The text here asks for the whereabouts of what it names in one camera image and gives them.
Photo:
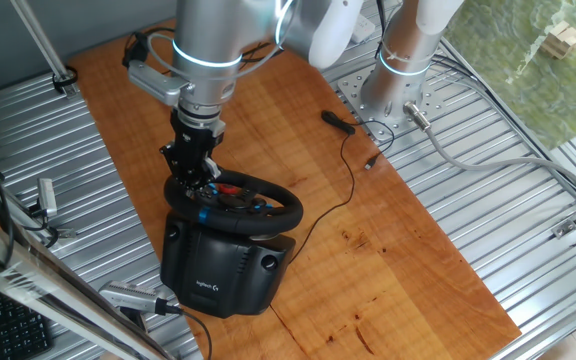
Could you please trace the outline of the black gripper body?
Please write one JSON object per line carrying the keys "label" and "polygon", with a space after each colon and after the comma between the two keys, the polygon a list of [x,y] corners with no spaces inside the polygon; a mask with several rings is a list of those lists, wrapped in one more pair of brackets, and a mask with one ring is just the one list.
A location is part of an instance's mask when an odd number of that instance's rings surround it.
{"label": "black gripper body", "polygon": [[212,130],[179,131],[175,134],[173,160],[182,173],[205,172],[205,160],[222,141],[223,135],[215,136]]}

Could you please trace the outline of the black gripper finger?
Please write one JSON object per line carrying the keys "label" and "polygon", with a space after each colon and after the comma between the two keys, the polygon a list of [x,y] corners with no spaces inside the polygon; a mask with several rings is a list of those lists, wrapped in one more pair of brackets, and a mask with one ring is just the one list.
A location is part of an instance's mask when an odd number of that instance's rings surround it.
{"label": "black gripper finger", "polygon": [[174,144],[166,144],[160,148],[160,153],[164,156],[172,177],[180,185],[186,182],[183,164],[177,154]]}
{"label": "black gripper finger", "polygon": [[212,158],[204,158],[197,166],[187,171],[186,186],[189,188],[201,188],[222,174],[222,169]]}

